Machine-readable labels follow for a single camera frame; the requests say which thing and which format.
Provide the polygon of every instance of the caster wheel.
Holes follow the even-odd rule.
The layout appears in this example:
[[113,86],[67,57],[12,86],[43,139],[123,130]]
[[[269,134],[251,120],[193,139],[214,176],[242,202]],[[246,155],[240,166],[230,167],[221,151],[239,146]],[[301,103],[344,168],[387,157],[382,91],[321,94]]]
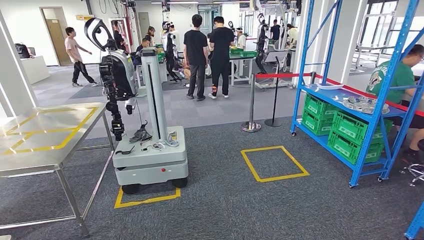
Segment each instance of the caster wheel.
[[124,194],[135,194],[139,191],[140,184],[129,184],[122,186],[122,192]]
[[189,182],[189,180],[187,179],[187,177],[184,177],[184,178],[172,180],[172,185],[176,188],[181,189],[181,188],[184,188],[185,186],[187,186],[188,182]]

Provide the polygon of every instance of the doorway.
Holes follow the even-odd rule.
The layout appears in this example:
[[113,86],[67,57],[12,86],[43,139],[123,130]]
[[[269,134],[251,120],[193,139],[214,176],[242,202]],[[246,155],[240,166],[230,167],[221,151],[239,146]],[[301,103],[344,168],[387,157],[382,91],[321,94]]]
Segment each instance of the doorway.
[[72,65],[65,48],[67,23],[63,9],[61,7],[41,7],[40,10],[59,66]]
[[149,30],[150,20],[148,12],[139,12],[138,13],[138,24],[140,25],[140,36],[141,39],[145,37],[147,31]]

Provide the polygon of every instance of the stanchion post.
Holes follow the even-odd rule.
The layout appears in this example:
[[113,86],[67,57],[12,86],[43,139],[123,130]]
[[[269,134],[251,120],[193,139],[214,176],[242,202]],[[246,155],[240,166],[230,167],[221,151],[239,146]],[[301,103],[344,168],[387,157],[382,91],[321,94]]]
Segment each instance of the stanchion post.
[[254,122],[253,114],[254,114],[254,105],[255,105],[255,75],[250,76],[250,109],[249,109],[249,121],[243,123],[241,125],[241,130],[245,132],[257,132],[261,130],[261,125]]
[[[279,74],[280,73],[280,61],[279,61],[277,56],[275,56],[275,59],[277,60],[277,74]],[[270,126],[270,127],[280,127],[282,125],[282,123],[280,121],[276,120],[278,83],[279,83],[279,78],[277,77],[277,81],[275,83],[274,108],[272,110],[272,118],[265,120],[265,125]]]

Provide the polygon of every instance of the blue metal shelf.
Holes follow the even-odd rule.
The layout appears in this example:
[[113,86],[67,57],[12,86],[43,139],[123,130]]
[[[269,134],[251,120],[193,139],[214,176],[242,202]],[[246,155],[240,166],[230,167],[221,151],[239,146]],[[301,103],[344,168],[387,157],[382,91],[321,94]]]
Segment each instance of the blue metal shelf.
[[[386,101],[387,94],[390,90],[390,86],[392,84],[393,76],[395,75],[395,69],[397,64],[407,55],[407,53],[411,50],[411,48],[417,43],[417,41],[424,35],[424,28],[417,34],[417,36],[412,40],[409,46],[406,47],[405,52],[402,52],[405,46],[405,42],[407,40],[408,32],[410,30],[413,17],[415,15],[415,11],[417,9],[419,0],[409,0],[408,7],[405,11],[405,16],[402,22],[402,27],[400,28],[399,35],[397,38],[396,45],[393,50],[393,55],[389,61],[388,67],[387,67],[387,73],[384,77],[384,81],[381,83],[380,92],[378,94],[378,98],[376,100],[375,109],[372,114],[366,114],[358,111],[354,111],[351,109],[348,109],[347,107],[343,106],[343,100],[350,97],[350,96],[359,96],[357,93],[347,91],[345,89],[339,89],[339,90],[322,90],[317,88],[316,85],[305,85],[304,80],[304,73],[305,73],[305,61],[307,56],[307,51],[312,45],[312,42],[314,41],[315,37],[317,36],[318,32],[323,28],[324,23],[330,19],[330,16],[333,16],[333,25],[330,27],[330,36],[329,36],[329,45],[328,45],[328,52],[325,58],[325,62],[323,63],[325,68],[324,71],[319,73],[322,75],[322,84],[325,84],[327,81],[327,76],[329,73],[330,68],[330,62],[331,62],[331,56],[333,52],[333,46],[336,38],[336,30],[337,26],[339,24],[339,16],[342,9],[343,0],[337,0],[330,11],[327,13],[326,17],[324,18],[323,23],[320,24],[320,27],[313,35],[313,37],[310,40],[310,31],[311,31],[311,25],[312,25],[312,12],[314,10],[314,0],[309,0],[308,3],[308,9],[307,9],[307,18],[306,18],[306,25],[305,25],[305,31],[304,31],[304,41],[303,41],[303,48],[301,52],[301,61],[300,61],[300,71],[299,71],[299,78],[297,81],[297,92],[296,92],[296,98],[294,102],[294,111],[293,111],[293,117],[291,122],[291,132],[295,132],[295,128],[299,128],[305,133],[307,133],[311,138],[313,138],[315,141],[317,141],[321,146],[323,146],[325,149],[327,149],[330,153],[332,153],[334,156],[336,156],[340,161],[342,161],[346,166],[348,166],[350,169],[353,170],[352,176],[350,178],[349,184],[351,186],[358,185],[358,180],[360,176],[364,175],[370,175],[370,174],[380,174],[379,179],[380,180],[387,180],[389,178],[390,170],[393,167],[393,163],[396,159],[396,156],[401,148],[402,141],[406,135],[406,132],[409,128],[409,125],[411,124],[412,118],[414,117],[415,110],[417,109],[421,96],[424,93],[424,73],[421,76],[420,80],[418,81],[414,96],[412,97],[411,103],[409,105],[409,108],[407,111],[403,111],[394,107],[389,107],[390,112],[387,114],[382,115],[383,106]],[[313,96],[316,96],[317,98],[320,98],[334,106],[336,106],[339,109],[342,109],[353,116],[358,117],[359,119],[362,119],[366,122],[368,122],[368,128],[366,130],[363,143],[361,145],[361,149],[359,152],[358,159],[356,161],[356,165],[352,165],[350,162],[346,161],[343,157],[341,157],[338,153],[334,152],[332,149],[330,149],[327,146],[327,140],[328,136],[315,136],[312,132],[310,132],[308,129],[302,126],[302,124],[298,123],[296,118],[298,116],[298,108],[299,108],[299,101],[300,101],[300,94],[301,91],[305,91],[308,94],[311,94]],[[387,139],[386,129],[384,126],[384,118],[387,117],[395,117],[399,116],[403,118],[402,124],[400,126],[400,130],[398,131],[398,134],[396,136],[396,139],[394,140],[394,144],[392,147],[389,145],[389,141]],[[378,162],[373,163],[364,163],[365,157],[368,152],[368,148],[370,146],[370,143],[372,141],[373,133],[376,130],[376,127],[378,124],[381,124],[381,131],[383,134],[383,144],[385,149],[385,155],[386,157],[382,157]],[[381,168],[379,169],[372,169],[372,170],[363,170],[364,167],[367,166],[375,166],[375,165],[381,165]]]
[[[308,94],[314,95],[315,97],[322,99],[324,101],[326,101],[327,103],[330,103],[336,107],[338,107],[339,109],[342,109],[362,120],[365,120],[367,122],[369,122],[372,119],[372,115],[371,114],[367,114],[367,113],[363,113],[360,111],[355,111],[352,110],[350,108],[347,108],[343,105],[343,100],[348,99],[349,97],[360,97],[361,95],[353,93],[351,91],[345,90],[343,88],[341,89],[336,89],[336,90],[322,90],[320,88],[318,88],[318,86],[316,84],[311,84],[311,85],[299,85],[299,88],[301,90],[304,90],[305,92],[307,92]],[[389,106],[388,109],[390,110],[389,113],[384,114],[383,117],[384,118],[388,118],[388,117],[395,117],[395,116],[399,116],[399,117],[403,117],[405,116],[406,112],[398,109],[396,107],[392,107]]]

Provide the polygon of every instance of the green plastic crate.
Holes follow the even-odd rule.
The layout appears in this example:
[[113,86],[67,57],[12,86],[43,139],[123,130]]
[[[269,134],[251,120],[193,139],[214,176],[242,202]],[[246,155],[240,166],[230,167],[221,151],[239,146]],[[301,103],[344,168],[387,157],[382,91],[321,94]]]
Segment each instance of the green plastic crate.
[[310,94],[306,95],[304,109],[307,109],[318,119],[333,119],[337,107],[317,98]]
[[[361,145],[355,144],[333,130],[330,131],[327,145],[354,166],[357,164]],[[378,162],[383,147],[384,145],[382,143],[370,144],[365,155],[364,163]]]
[[243,52],[243,48],[230,48],[229,49],[229,53],[230,54],[240,54],[241,52]]
[[309,111],[303,111],[301,124],[307,127],[316,136],[329,134],[332,129],[332,123],[332,119],[319,119]]
[[240,52],[240,57],[242,58],[249,58],[249,57],[256,57],[258,56],[257,51],[242,51]]
[[[388,134],[391,127],[392,121],[385,119],[384,125],[386,133]],[[362,122],[353,116],[347,115],[343,112],[336,112],[334,114],[332,129],[339,135],[348,139],[355,144],[362,145],[364,142],[365,134],[367,133],[368,124]],[[375,128],[375,132],[372,135],[371,144],[377,144],[383,142],[383,134],[380,128],[380,124]]]

